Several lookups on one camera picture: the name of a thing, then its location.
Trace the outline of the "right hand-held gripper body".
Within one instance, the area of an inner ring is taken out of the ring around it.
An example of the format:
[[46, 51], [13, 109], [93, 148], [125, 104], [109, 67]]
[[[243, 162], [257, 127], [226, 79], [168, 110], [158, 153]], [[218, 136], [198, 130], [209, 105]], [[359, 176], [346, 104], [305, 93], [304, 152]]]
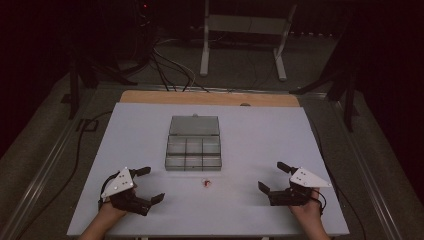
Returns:
[[267, 197], [271, 206], [300, 206], [308, 202], [314, 188], [326, 188], [331, 186], [332, 184], [330, 182], [300, 167], [297, 168], [297, 171], [289, 178], [288, 188], [281, 191], [270, 190]]

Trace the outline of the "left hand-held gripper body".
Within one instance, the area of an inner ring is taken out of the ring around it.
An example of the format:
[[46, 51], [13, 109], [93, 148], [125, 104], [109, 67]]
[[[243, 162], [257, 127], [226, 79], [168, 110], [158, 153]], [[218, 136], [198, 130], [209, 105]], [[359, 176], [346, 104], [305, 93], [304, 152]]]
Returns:
[[98, 208], [105, 198], [109, 197], [115, 208], [146, 216], [152, 206], [151, 202], [139, 198], [135, 194], [135, 186], [128, 167], [109, 176], [102, 185]]

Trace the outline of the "person's left hand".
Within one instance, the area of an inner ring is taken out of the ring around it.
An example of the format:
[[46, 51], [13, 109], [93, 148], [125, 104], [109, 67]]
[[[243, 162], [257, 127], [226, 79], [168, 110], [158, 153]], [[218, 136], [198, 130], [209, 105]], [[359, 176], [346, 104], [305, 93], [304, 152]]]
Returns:
[[104, 224], [116, 223], [127, 215], [127, 211], [115, 208], [109, 197], [105, 198], [100, 210], [98, 211], [97, 217]]

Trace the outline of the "person's right hand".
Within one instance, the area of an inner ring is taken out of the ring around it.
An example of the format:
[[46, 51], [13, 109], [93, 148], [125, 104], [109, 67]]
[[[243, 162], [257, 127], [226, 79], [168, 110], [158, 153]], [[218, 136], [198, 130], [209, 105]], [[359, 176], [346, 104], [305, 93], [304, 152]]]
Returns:
[[311, 198], [304, 205], [290, 206], [290, 212], [301, 225], [314, 225], [321, 222], [321, 204], [319, 201], [319, 188], [314, 188]]

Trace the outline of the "white table cover board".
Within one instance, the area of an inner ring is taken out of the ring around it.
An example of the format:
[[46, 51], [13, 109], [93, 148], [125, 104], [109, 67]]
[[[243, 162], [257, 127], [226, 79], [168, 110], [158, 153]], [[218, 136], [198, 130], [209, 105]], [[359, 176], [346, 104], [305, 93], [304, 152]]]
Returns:
[[[217, 116], [222, 168], [211, 172], [167, 171], [165, 154], [173, 116]], [[249, 237], [300, 233], [285, 207], [271, 206], [258, 182], [285, 189], [289, 176], [277, 163], [328, 173], [301, 107], [245, 107], [119, 103], [80, 196], [68, 235], [82, 233], [98, 211], [101, 185], [124, 167], [151, 167], [136, 178], [136, 193], [164, 193], [147, 216], [129, 214], [110, 235], [123, 237]], [[202, 182], [208, 179], [211, 186]]]

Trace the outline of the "clear plastic compartment box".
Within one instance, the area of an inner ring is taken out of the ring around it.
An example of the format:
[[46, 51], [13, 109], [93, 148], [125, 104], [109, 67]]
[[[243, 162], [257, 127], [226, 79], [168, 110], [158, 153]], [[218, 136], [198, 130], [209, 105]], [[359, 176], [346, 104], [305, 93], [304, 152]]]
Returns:
[[168, 132], [167, 171], [220, 171], [221, 138], [217, 116], [173, 116]]

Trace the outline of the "black tripod stand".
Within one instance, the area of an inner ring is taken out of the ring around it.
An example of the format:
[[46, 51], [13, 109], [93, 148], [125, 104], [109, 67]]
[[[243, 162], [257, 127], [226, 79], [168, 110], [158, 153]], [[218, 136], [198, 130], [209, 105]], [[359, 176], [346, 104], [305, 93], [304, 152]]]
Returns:
[[343, 122], [346, 128], [352, 132], [353, 102], [355, 81], [358, 72], [358, 61], [361, 53], [361, 28], [351, 20], [344, 29], [336, 47], [328, 59], [319, 79], [297, 90], [290, 90], [290, 94], [303, 95], [328, 82], [332, 86], [326, 94], [329, 101], [344, 99]]
[[80, 108], [80, 84], [83, 84], [89, 89], [97, 87], [98, 80], [94, 77], [94, 70], [105, 74], [122, 85], [135, 85], [135, 82], [127, 80], [124, 76], [112, 68], [100, 64], [90, 56], [84, 55], [77, 50], [71, 50], [69, 52], [70, 92], [62, 98], [64, 103], [70, 104], [69, 119], [74, 119]]

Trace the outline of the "white metal stand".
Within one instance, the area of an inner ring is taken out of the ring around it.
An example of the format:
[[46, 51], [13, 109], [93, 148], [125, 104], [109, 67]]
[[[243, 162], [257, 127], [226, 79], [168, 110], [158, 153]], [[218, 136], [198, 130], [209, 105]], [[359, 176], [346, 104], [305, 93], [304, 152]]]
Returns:
[[209, 33], [247, 33], [262, 35], [279, 35], [279, 45], [273, 49], [274, 65], [280, 81], [287, 80], [287, 74], [283, 62], [283, 50], [290, 32], [294, 14], [297, 9], [295, 3], [290, 4], [289, 11], [284, 18], [267, 18], [253, 16], [220, 15], [210, 13], [210, 0], [204, 0], [204, 28], [203, 50], [200, 62], [200, 75], [207, 76], [209, 70]]

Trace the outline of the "dark device with red light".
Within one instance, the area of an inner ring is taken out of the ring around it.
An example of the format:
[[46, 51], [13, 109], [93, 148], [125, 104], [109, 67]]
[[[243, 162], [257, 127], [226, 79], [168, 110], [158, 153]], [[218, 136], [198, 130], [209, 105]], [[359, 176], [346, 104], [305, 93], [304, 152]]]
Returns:
[[156, 30], [154, 0], [133, 0], [136, 29], [144, 36], [153, 36]]

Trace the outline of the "metal floor rail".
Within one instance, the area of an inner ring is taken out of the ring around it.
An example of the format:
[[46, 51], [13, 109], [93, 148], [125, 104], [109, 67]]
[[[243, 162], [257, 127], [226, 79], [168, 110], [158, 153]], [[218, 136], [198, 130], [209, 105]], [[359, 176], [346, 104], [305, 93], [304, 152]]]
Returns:
[[53, 91], [0, 161], [0, 240], [13, 240], [27, 221], [71, 132], [95, 91], [84, 90], [73, 118]]
[[343, 135], [348, 142], [348, 145], [353, 151], [354, 159], [359, 170], [359, 175], [366, 188], [369, 198], [372, 202], [374, 210], [379, 218], [379, 221], [384, 229], [388, 240], [403, 240], [399, 228], [397, 227], [393, 216], [388, 208], [388, 205], [378, 188], [371, 168], [366, 162], [365, 155], [360, 150], [358, 142], [355, 140], [352, 132], [348, 130], [344, 123], [344, 112], [342, 105], [339, 102], [329, 102], [333, 114], [335, 115], [338, 124], [342, 128]]

